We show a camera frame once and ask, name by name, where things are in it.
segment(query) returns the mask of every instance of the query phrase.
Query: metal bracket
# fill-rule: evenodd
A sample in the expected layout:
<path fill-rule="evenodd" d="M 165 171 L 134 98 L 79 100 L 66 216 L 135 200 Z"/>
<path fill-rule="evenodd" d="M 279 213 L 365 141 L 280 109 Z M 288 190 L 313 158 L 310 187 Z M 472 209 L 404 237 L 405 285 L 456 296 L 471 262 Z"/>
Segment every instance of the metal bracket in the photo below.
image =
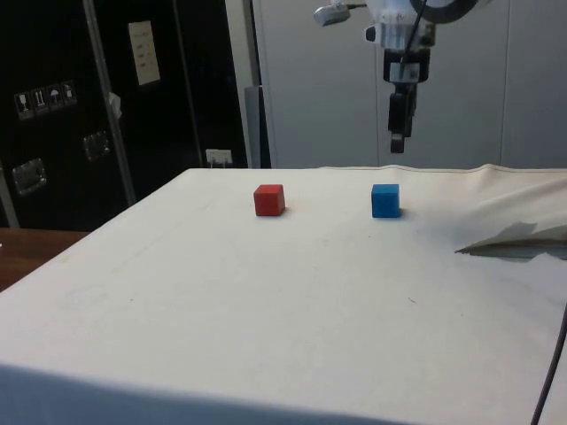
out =
<path fill-rule="evenodd" d="M 29 195 L 47 184 L 47 174 L 41 158 L 12 169 L 16 190 L 21 197 Z"/>
<path fill-rule="evenodd" d="M 83 137 L 82 146 L 89 162 L 95 162 L 110 153 L 110 142 L 105 131 Z"/>

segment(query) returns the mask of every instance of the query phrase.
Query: blue cube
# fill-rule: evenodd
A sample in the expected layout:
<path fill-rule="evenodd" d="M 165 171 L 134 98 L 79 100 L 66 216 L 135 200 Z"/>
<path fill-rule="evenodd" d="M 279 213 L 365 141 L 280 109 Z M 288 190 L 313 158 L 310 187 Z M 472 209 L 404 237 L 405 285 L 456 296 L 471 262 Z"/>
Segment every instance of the blue cube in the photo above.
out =
<path fill-rule="evenodd" d="M 375 184 L 372 187 L 372 217 L 397 219 L 400 216 L 400 185 Z"/>

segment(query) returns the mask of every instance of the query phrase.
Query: white paper sign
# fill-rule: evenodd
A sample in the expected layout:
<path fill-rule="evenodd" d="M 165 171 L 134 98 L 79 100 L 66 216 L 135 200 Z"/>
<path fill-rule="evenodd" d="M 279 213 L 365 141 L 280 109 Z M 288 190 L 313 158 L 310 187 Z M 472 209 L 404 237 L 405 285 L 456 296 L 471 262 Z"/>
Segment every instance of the white paper sign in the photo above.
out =
<path fill-rule="evenodd" d="M 128 24 L 132 51 L 134 52 L 134 63 L 138 84 L 143 86 L 150 82 L 159 81 L 159 66 L 156 56 L 156 47 L 153 43 L 153 32 L 151 22 L 134 22 Z"/>

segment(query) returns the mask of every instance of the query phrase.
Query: cube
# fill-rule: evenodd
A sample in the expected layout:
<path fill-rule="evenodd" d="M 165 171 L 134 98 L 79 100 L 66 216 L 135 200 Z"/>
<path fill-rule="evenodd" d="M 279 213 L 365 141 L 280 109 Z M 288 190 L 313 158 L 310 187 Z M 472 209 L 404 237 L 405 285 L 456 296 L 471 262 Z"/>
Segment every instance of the cube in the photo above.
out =
<path fill-rule="evenodd" d="M 372 217 L 397 219 L 400 216 L 400 185 L 375 184 L 372 187 Z"/>
<path fill-rule="evenodd" d="M 284 186 L 281 184 L 262 184 L 254 192 L 256 215 L 258 217 L 277 217 L 285 211 Z"/>

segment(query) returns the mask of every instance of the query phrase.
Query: sticker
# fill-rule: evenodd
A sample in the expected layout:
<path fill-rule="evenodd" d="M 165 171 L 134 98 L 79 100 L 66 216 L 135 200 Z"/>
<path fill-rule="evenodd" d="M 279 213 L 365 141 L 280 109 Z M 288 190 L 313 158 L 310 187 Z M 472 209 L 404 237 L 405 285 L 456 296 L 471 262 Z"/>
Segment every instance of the sticker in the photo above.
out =
<path fill-rule="evenodd" d="M 134 53 L 134 64 L 138 84 L 143 86 L 151 82 L 159 81 L 159 65 L 156 56 L 156 47 L 153 43 L 153 32 L 151 22 L 135 22 L 128 24 L 130 32 L 130 42 Z"/>
<path fill-rule="evenodd" d="M 34 118 L 34 108 L 29 93 L 25 92 L 14 95 L 14 101 L 16 102 L 19 120 Z"/>
<path fill-rule="evenodd" d="M 401 75 L 400 67 L 399 63 L 390 65 L 390 82 L 419 82 L 419 64 L 406 64 L 403 75 Z"/>
<path fill-rule="evenodd" d="M 35 115 L 43 115 L 50 111 L 50 107 L 47 104 L 47 94 L 45 88 L 32 90 L 31 94 Z"/>
<path fill-rule="evenodd" d="M 63 103 L 63 93 L 58 84 L 53 84 L 47 88 L 47 98 L 52 111 L 56 111 L 65 106 Z"/>
<path fill-rule="evenodd" d="M 77 103 L 77 93 L 74 91 L 74 82 L 64 81 L 61 83 L 61 92 L 63 97 L 63 103 L 66 106 Z"/>

